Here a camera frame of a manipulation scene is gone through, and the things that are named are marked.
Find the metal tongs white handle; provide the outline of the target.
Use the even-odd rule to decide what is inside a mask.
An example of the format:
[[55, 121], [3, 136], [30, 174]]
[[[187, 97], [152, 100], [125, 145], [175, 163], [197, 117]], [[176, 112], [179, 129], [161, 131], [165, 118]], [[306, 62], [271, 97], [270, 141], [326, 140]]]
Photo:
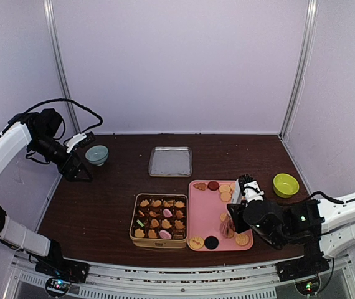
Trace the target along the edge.
[[244, 196], [240, 188], [240, 180], [236, 180], [230, 184], [223, 184], [219, 187], [220, 199], [226, 203], [226, 217], [222, 221], [224, 224], [221, 231], [227, 234], [230, 230], [235, 233], [243, 233], [247, 229], [247, 225], [242, 219], [244, 204], [242, 203]]

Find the clock face round cookie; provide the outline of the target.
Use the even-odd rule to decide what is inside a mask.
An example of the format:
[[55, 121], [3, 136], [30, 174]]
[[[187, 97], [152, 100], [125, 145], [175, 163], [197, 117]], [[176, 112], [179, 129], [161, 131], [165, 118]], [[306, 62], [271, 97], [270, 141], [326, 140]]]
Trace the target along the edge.
[[199, 236], [194, 236], [189, 239], [188, 245], [192, 250], [199, 250], [204, 246], [204, 239]]

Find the pink round cookie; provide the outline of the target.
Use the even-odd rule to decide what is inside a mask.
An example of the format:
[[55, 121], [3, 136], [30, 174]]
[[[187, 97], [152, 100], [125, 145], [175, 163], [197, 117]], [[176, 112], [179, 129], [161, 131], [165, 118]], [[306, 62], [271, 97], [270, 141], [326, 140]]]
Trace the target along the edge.
[[159, 236], [161, 239], [167, 239], [167, 240], [172, 239], [172, 235], [166, 230], [160, 230]]
[[170, 218], [173, 216], [172, 212], [169, 209], [164, 209], [163, 210], [163, 215], [165, 218]]

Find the green round cookie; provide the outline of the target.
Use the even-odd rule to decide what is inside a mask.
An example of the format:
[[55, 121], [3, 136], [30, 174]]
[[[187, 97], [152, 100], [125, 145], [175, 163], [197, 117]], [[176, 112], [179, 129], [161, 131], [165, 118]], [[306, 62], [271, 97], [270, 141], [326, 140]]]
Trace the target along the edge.
[[140, 226], [140, 227], [145, 227], [145, 225], [139, 220], [136, 220], [136, 223]]

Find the silver tin lid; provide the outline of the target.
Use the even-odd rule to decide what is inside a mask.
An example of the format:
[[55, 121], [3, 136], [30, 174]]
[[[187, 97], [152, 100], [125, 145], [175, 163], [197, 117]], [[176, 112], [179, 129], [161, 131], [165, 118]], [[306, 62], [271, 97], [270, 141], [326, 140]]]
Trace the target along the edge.
[[192, 150], [187, 146], [153, 148], [148, 173], [152, 177], [190, 177], [192, 175]]

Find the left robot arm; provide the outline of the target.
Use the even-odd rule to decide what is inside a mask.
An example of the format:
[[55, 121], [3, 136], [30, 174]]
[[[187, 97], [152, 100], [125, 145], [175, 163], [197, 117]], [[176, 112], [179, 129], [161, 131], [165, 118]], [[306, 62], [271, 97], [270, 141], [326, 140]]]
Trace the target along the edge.
[[59, 143], [56, 134], [63, 123], [53, 108], [40, 113], [27, 110], [15, 115], [0, 132], [0, 243], [35, 256], [55, 277], [68, 270], [60, 244], [36, 233], [17, 216], [32, 212], [37, 207], [35, 201], [45, 199], [44, 193], [54, 180], [54, 175], [37, 166], [25, 169], [33, 154], [43, 156], [43, 166], [54, 164], [70, 182], [92, 181], [75, 149], [91, 142], [93, 133], [84, 130]]

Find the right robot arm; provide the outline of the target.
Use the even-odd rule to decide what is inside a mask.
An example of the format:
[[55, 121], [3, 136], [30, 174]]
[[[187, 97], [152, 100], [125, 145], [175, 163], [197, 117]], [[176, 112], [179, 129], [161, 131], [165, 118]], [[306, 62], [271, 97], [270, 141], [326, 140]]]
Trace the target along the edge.
[[331, 259], [355, 245], [355, 192], [333, 198], [316, 191], [293, 204], [266, 199], [253, 182], [234, 192], [227, 205], [236, 232], [255, 232], [274, 249], [302, 245], [297, 268], [312, 274], [321, 259]]

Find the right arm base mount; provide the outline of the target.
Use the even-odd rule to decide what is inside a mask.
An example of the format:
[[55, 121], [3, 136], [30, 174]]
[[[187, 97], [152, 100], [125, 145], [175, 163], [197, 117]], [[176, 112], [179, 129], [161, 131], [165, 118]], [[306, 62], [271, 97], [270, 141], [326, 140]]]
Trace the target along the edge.
[[278, 262], [276, 265], [278, 277], [281, 282], [309, 277], [329, 270], [328, 260], [321, 262], [307, 262], [303, 259]]

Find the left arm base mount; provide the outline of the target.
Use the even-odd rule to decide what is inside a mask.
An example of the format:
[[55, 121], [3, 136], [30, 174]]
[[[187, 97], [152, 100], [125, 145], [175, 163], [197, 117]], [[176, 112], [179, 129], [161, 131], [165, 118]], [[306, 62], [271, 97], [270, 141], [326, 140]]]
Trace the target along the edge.
[[89, 269], [89, 264], [73, 260], [64, 260], [58, 265], [49, 260], [40, 260], [35, 265], [36, 272], [72, 283], [85, 283]]

